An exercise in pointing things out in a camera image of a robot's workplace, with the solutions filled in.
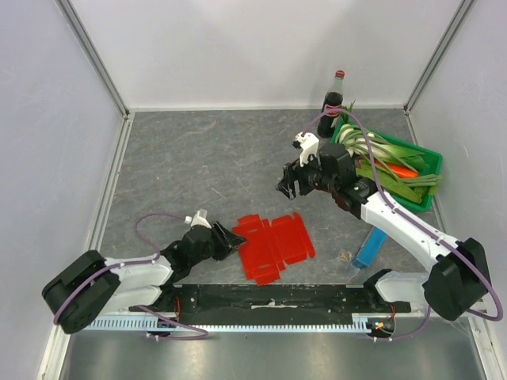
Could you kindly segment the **red paper box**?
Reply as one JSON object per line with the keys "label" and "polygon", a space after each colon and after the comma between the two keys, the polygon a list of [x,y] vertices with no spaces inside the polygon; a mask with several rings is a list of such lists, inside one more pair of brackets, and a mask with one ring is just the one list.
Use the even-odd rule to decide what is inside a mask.
{"label": "red paper box", "polygon": [[246,278],[258,286],[277,281],[288,265],[315,255],[307,228],[296,212],[273,220],[246,215],[238,219],[233,232],[246,239],[238,255]]}

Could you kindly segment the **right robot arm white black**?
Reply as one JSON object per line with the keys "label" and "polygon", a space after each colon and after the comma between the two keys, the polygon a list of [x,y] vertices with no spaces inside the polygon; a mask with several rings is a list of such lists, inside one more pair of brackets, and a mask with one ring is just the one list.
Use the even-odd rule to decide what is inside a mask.
{"label": "right robot arm white black", "polygon": [[360,220],[382,230],[415,257],[428,272],[381,273],[363,291],[364,305],[381,311],[391,302],[428,304],[440,317],[454,321],[472,311],[490,293],[490,273],[485,249],[474,238],[465,241],[445,234],[397,203],[376,183],[359,177],[353,160],[341,144],[320,145],[295,140],[299,157],[283,168],[277,190],[289,199],[317,190]]}

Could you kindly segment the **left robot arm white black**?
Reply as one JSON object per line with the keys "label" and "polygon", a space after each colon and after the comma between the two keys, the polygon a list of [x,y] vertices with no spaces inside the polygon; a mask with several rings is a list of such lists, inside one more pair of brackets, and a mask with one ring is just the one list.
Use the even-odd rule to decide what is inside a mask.
{"label": "left robot arm white black", "polygon": [[119,260],[89,250],[49,281],[41,295],[54,323],[67,334],[83,330],[103,314],[132,306],[165,311],[173,305],[170,286],[202,261],[224,260],[245,243],[244,237],[214,222],[191,226],[155,256]]}

